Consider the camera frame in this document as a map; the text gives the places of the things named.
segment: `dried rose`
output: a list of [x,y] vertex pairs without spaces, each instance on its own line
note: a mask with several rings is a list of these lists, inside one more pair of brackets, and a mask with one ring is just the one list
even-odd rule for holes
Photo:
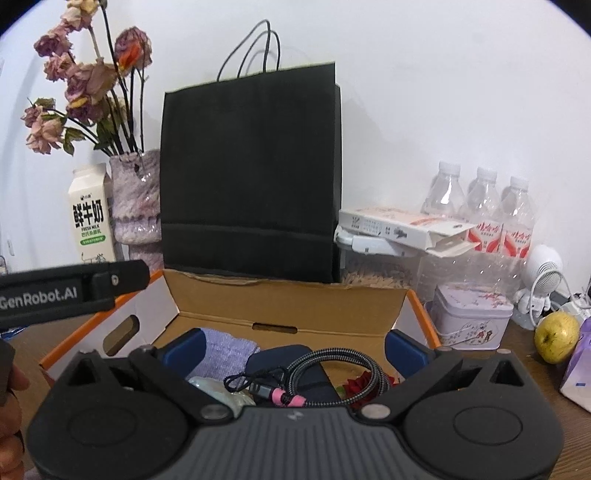
[[67,35],[68,31],[60,24],[37,40],[33,47],[40,57],[51,57],[52,54],[61,56],[72,47]]
[[51,148],[59,149],[59,143],[63,142],[61,133],[64,126],[61,120],[52,119],[44,121],[40,115],[31,127],[31,134],[27,137],[27,146],[36,153],[44,155],[51,153]]
[[61,20],[71,30],[80,31],[90,27],[92,17],[99,8],[98,0],[69,0]]
[[45,68],[43,71],[47,75],[47,80],[56,82],[58,80],[66,79],[66,72],[72,67],[72,65],[74,65],[74,62],[69,54],[63,53],[61,56],[58,56],[54,53],[51,58],[45,62]]
[[25,114],[21,117],[21,120],[24,120],[25,125],[27,128],[31,128],[33,123],[37,120],[37,118],[43,113],[43,107],[40,105],[33,105],[29,108],[25,108]]
[[123,30],[115,41],[115,59],[125,75],[132,68],[142,70],[152,65],[152,42],[138,27]]
[[86,86],[92,75],[94,65],[90,63],[76,63],[66,72],[67,88],[66,100],[72,104],[86,94]]
[[90,97],[81,97],[74,104],[69,104],[66,113],[85,124],[98,122],[104,116],[102,105],[92,105]]
[[90,100],[98,105],[106,93],[115,86],[115,66],[98,59],[95,64],[78,63],[66,72],[66,100],[71,108],[77,108]]
[[101,102],[106,93],[115,86],[116,79],[117,70],[115,66],[110,63],[104,63],[103,59],[97,60],[86,85],[86,93],[90,96],[92,105],[97,105]]

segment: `small fan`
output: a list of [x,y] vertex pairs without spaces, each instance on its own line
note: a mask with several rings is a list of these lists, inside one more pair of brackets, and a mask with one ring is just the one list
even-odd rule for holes
[[536,245],[521,268],[521,280],[525,288],[513,298],[513,320],[523,328],[533,330],[538,326],[542,312],[550,309],[550,294],[563,279],[563,263],[560,255],[546,245]]

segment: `bottle cap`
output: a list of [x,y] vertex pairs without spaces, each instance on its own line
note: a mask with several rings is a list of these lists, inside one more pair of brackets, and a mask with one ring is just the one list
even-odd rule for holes
[[457,163],[448,163],[446,161],[439,162],[439,171],[445,175],[459,177],[461,169],[462,167]]
[[511,186],[515,189],[525,190],[527,192],[530,183],[528,180],[520,177],[511,177]]
[[476,177],[482,180],[496,182],[496,171],[488,168],[478,167],[476,170]]

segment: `black paper bag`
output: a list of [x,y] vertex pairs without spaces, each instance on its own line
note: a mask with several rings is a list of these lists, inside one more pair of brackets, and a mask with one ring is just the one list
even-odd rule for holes
[[166,94],[161,220],[168,268],[337,281],[340,199],[334,64]]

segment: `milk carton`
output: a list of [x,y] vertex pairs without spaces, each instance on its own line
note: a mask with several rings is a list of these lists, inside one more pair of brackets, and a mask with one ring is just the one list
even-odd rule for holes
[[123,260],[111,225],[113,183],[106,164],[85,165],[74,170],[68,190],[72,230],[81,263]]

